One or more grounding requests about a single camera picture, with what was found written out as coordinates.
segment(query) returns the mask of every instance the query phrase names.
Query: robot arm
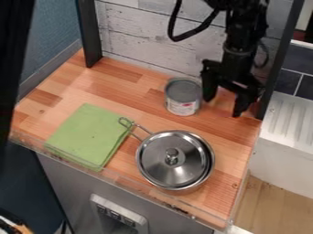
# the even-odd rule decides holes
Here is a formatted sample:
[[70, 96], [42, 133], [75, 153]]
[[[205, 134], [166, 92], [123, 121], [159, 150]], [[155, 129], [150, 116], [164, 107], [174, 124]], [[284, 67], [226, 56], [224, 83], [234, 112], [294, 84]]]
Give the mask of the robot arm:
[[226, 11], [226, 34], [223, 44], [221, 62], [204, 60], [201, 72], [203, 98], [210, 101], [215, 97], [218, 86], [235, 92], [236, 103], [233, 117], [238, 117], [246, 111], [250, 104], [256, 102], [263, 91], [263, 85], [251, 74], [253, 65], [262, 68], [268, 62], [265, 59], [262, 65], [255, 65], [254, 58], [259, 45], [268, 52], [261, 38], [265, 36], [268, 25], [266, 12], [268, 2], [262, 0], [203, 0], [211, 8], [212, 13], [198, 27], [174, 36], [173, 31], [181, 8], [182, 0], [177, 0], [173, 14], [168, 24], [168, 36], [178, 42], [192, 37], [208, 28], [220, 11]]

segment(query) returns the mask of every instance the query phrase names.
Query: can lid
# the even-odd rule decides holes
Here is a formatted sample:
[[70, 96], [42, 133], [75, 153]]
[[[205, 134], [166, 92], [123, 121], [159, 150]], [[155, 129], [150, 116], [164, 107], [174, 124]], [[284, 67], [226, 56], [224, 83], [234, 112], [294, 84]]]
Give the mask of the can lid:
[[201, 86], [193, 80], [172, 80], [166, 86], [167, 96], [178, 102], [192, 102], [200, 98]]

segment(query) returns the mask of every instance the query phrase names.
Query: pot handle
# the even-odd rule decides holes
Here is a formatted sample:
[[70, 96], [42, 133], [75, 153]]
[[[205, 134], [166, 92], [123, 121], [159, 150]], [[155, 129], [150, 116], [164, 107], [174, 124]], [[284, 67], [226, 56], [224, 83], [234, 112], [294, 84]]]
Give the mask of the pot handle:
[[[149, 130], [147, 130], [145, 127], [143, 127], [142, 125], [139, 125], [139, 124], [137, 124], [137, 123], [135, 123], [135, 122], [132, 122], [132, 121], [130, 121], [130, 120], [128, 120], [127, 118], [125, 118], [125, 117], [121, 117], [119, 120], [118, 120], [118, 122], [122, 125], [122, 126], [124, 126], [126, 129], [128, 129], [128, 130], [130, 130], [132, 127], [138, 127], [138, 128], [140, 128], [140, 129], [142, 129], [142, 130], [144, 130], [146, 133], [148, 133], [148, 134], [150, 134], [150, 135], [152, 135], [153, 133], [152, 132], [150, 132]], [[134, 133], [132, 133], [132, 132], [130, 132], [130, 134], [131, 135], [133, 135], [135, 138], [137, 138], [140, 142], [143, 142], [144, 140], [143, 139], [141, 139], [139, 136], [137, 136], [136, 134], [134, 134]]]

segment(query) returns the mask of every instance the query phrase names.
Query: stainless steel pot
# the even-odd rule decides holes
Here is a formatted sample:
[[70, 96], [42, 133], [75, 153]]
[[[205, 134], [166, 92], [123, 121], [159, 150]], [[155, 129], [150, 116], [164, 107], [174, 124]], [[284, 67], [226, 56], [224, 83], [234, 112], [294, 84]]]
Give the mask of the stainless steel pot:
[[131, 132], [142, 142], [136, 150], [137, 166], [154, 186], [166, 191], [191, 192], [209, 178], [215, 156], [210, 145], [200, 136], [176, 130], [151, 133], [123, 117], [119, 123], [126, 128], [139, 127], [149, 134], [143, 140]]

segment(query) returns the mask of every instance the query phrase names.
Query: pot lid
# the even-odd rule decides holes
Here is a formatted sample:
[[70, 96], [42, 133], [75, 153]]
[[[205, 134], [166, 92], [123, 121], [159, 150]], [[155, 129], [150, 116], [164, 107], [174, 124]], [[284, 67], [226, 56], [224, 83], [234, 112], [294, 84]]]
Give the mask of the pot lid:
[[209, 167], [199, 140], [180, 131], [155, 133], [137, 150], [141, 173], [156, 186], [179, 189], [199, 182]]

